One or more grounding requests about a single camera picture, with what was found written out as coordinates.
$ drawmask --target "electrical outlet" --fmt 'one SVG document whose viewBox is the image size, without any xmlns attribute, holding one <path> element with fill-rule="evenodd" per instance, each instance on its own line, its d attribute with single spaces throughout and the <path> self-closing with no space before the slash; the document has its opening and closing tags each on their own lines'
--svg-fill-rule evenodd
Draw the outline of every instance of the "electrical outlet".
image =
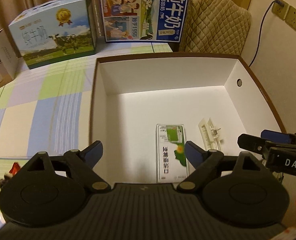
<svg viewBox="0 0 296 240">
<path fill-rule="evenodd" d="M 289 4 L 283 0 L 279 0 L 279 1 L 283 2 L 285 4 L 285 6 L 282 7 L 278 3 L 274 2 L 272 5 L 271 11 L 272 11 L 272 13 L 277 15 L 280 19 L 284 20 L 286 18 L 286 15 L 287 15 L 287 12 L 289 9 Z"/>
<path fill-rule="evenodd" d="M 289 7 L 285 22 L 296 30 L 296 8 Z"/>
</svg>

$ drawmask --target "table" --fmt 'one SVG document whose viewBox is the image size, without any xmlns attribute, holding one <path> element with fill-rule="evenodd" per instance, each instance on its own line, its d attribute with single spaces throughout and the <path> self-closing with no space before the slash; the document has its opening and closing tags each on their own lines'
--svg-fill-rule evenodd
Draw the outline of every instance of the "table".
<svg viewBox="0 0 296 240">
<path fill-rule="evenodd" d="M 101 37 L 96 51 L 92 56 L 33 70 L 22 61 L 16 79 L 0 88 L 0 178 L 14 161 L 23 165 L 38 151 L 62 155 L 89 145 L 91 93 L 98 57 L 172 50 L 166 43 L 106 44 Z"/>
</svg>

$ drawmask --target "beige wall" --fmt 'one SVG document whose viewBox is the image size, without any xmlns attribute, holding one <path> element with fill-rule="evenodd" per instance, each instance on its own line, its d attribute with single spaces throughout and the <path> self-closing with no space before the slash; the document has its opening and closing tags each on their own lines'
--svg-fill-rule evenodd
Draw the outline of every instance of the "beige wall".
<svg viewBox="0 0 296 240">
<path fill-rule="evenodd" d="M 249 64 L 256 52 L 262 17 L 273 0 L 251 0 L 251 28 L 241 56 Z M 296 8 L 296 0 L 284 0 Z M 269 12 L 266 16 L 259 52 L 251 69 L 254 71 L 287 129 L 296 132 L 296 31 Z M 296 217 L 296 177 L 284 181 L 291 203 L 284 223 L 290 225 Z"/>
</svg>

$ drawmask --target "screw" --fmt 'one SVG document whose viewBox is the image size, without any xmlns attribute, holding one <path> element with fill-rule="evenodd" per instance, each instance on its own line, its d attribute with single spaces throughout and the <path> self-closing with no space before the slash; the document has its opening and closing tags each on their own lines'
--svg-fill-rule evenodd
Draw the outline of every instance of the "screw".
<svg viewBox="0 0 296 240">
<path fill-rule="evenodd" d="M 92 184 L 92 187 L 96 190 L 103 190 L 108 187 L 108 184 L 102 181 L 98 181 Z"/>
<path fill-rule="evenodd" d="M 196 185 L 191 181 L 184 181 L 184 182 L 180 183 L 179 186 L 185 190 L 192 190 L 196 187 Z"/>
</svg>

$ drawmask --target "round black disc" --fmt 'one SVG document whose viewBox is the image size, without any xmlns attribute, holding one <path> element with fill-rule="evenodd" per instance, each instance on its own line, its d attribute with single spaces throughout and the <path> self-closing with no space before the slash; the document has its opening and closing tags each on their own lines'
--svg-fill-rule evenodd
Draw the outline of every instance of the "round black disc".
<svg viewBox="0 0 296 240">
<path fill-rule="evenodd" d="M 275 178 L 252 171 L 213 180 L 204 188 L 202 199 L 214 216 L 238 227 L 277 223 L 289 203 L 288 193 Z"/>
<path fill-rule="evenodd" d="M 0 192 L 0 210 L 6 221 L 29 227 L 53 225 L 78 213 L 85 200 L 83 187 L 70 178 L 44 171 L 30 171 L 18 178 Z"/>
</svg>

